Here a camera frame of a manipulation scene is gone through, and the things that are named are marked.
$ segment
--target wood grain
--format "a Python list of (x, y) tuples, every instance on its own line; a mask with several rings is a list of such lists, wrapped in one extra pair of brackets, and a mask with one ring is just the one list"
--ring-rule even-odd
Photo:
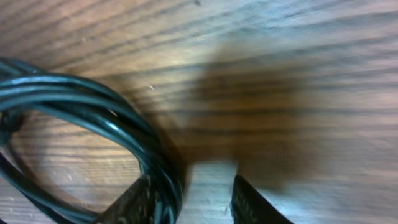
[[(245, 176), (294, 223), (398, 223), (394, 0), (0, 1), (0, 53), (93, 78), (178, 149), (178, 223), (232, 223)], [(14, 150), (51, 193), (104, 210), (127, 150), (32, 112)], [(51, 223), (4, 179), (0, 217)]]

